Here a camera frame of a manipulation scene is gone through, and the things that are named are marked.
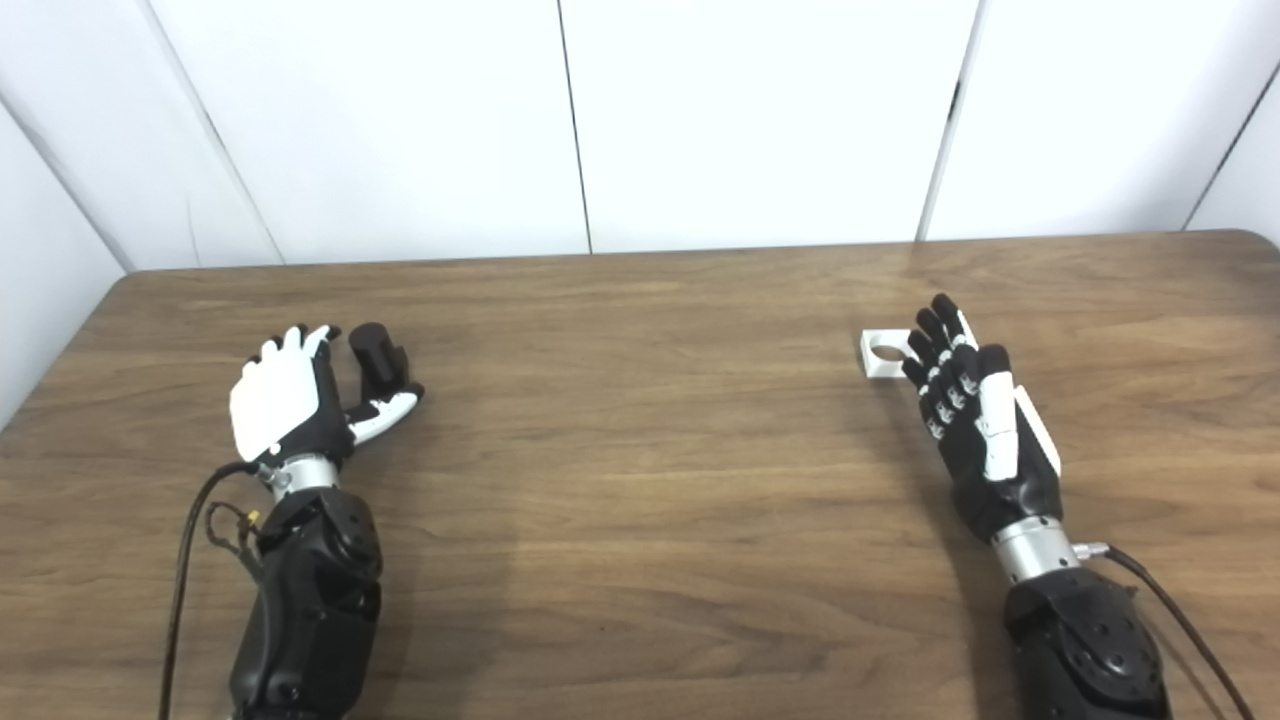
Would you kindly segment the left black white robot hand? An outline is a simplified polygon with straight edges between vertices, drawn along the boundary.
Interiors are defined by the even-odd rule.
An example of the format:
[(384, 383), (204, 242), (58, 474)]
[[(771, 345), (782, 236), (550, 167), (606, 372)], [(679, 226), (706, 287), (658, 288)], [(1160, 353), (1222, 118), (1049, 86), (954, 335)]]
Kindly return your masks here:
[(425, 388), (394, 370), (344, 407), (332, 363), (337, 325), (293, 325), (268, 338), (242, 366), (229, 393), (237, 454), (246, 462), (283, 468), (301, 456), (343, 464), (356, 447), (387, 433), (419, 405)]

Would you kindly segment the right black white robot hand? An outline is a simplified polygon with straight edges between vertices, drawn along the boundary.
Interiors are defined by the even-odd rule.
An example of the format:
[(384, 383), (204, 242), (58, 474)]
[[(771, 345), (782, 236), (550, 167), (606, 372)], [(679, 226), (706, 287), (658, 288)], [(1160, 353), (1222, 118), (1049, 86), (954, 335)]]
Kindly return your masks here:
[(1062, 520), (1061, 459), (1009, 351), (979, 343), (946, 293), (916, 313), (908, 347), (902, 372), (970, 533), (992, 541), (1030, 518)]

